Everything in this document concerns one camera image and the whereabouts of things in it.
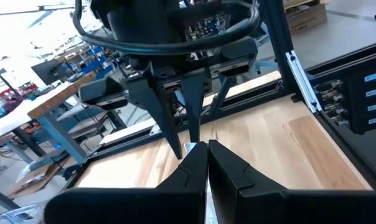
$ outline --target black cable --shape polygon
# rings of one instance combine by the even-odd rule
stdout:
[[[200,50],[214,49],[221,45],[232,43],[236,40],[244,38],[249,35],[257,26],[260,20],[260,13],[256,6],[247,4],[245,2],[224,1],[224,5],[238,4],[250,8],[250,18],[248,22],[234,31],[218,35],[215,37],[207,37],[195,41],[171,43],[171,44],[139,44],[119,42],[116,40],[109,40],[96,35],[88,34],[84,31],[80,24],[82,18],[82,0],[76,0],[75,13],[73,14],[73,24],[77,32],[82,36],[82,40],[94,45],[100,45],[115,50],[120,50],[123,53],[138,54],[138,55],[182,55],[197,52]]]

